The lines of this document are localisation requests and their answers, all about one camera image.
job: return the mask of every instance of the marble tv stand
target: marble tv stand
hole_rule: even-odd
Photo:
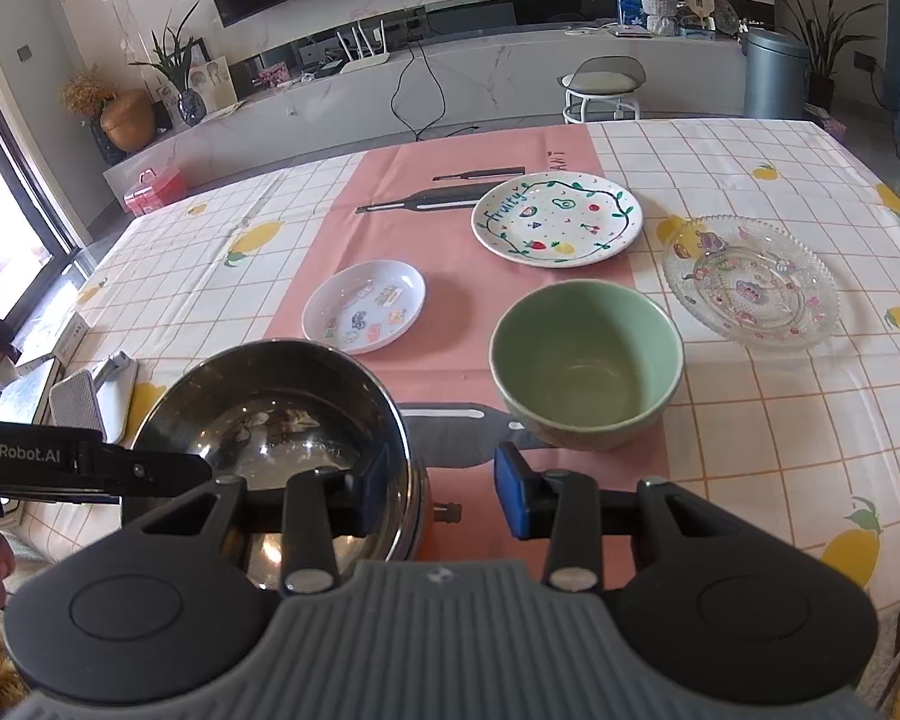
[[[424,44],[446,98],[440,129],[491,119],[558,115],[557,79],[593,56],[638,59],[647,82],[638,93],[645,111],[739,116],[746,60],[734,40],[617,38],[607,33],[567,35],[562,30],[509,32]],[[442,109],[418,47],[404,74],[394,108],[415,129]],[[261,172],[273,163],[382,136],[406,133],[391,112],[391,98],[410,52],[399,50],[375,67],[256,93],[231,115],[163,135],[103,175],[117,197],[147,167],[176,165],[192,188],[228,176]]]

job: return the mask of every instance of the red plastic box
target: red plastic box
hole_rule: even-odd
[[[187,185],[176,167],[154,172],[149,167],[140,173],[140,180],[124,194],[124,205],[135,217],[141,217],[183,200]]]

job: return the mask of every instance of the potted plant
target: potted plant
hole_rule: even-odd
[[[847,21],[858,13],[880,7],[883,2],[871,2],[858,7],[850,12],[834,13],[833,5],[836,0],[829,0],[826,6],[826,15],[821,18],[817,9],[817,1],[810,0],[809,11],[800,0],[780,0],[797,21],[799,38],[810,50],[810,79],[807,89],[807,101],[811,105],[818,105],[827,111],[833,103],[833,64],[847,43],[856,43],[862,40],[876,40],[875,35],[847,34]]]
[[[199,124],[200,120],[207,115],[207,106],[203,104],[197,90],[190,88],[190,63],[194,54],[194,39],[190,38],[187,44],[180,46],[180,31],[183,25],[187,23],[187,19],[197,9],[197,3],[187,11],[187,15],[183,17],[180,26],[174,32],[170,29],[170,16],[167,16],[167,23],[163,28],[161,40],[157,41],[156,33],[151,31],[154,38],[154,56],[156,62],[130,62],[131,65],[140,67],[151,67],[161,71],[162,74],[173,84],[178,92],[176,99],[176,107],[180,109],[180,116],[183,121],[191,127]],[[173,39],[173,50],[167,50],[167,35]]]
[[[97,65],[77,73],[75,77],[60,87],[60,103],[70,113],[82,116],[84,124],[90,125],[94,142],[103,161],[113,167],[127,157],[127,153],[114,145],[100,124],[103,108],[115,98],[113,90],[104,83]]]

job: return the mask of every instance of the fruit decorated plate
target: fruit decorated plate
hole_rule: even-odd
[[[840,317],[826,265],[789,233],[753,218],[692,218],[669,238],[663,274],[682,306],[730,341],[806,349]]]
[[[473,209],[470,226],[481,244],[506,260],[577,268],[623,251],[640,234],[643,211],[619,184],[548,170],[488,191]]]
[[[427,288],[413,266],[374,260],[331,276],[303,307],[303,335],[347,354],[393,343],[416,322]]]

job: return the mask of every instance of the plug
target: plug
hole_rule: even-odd
[[[871,75],[876,69],[876,58],[864,52],[853,52],[853,66]]]

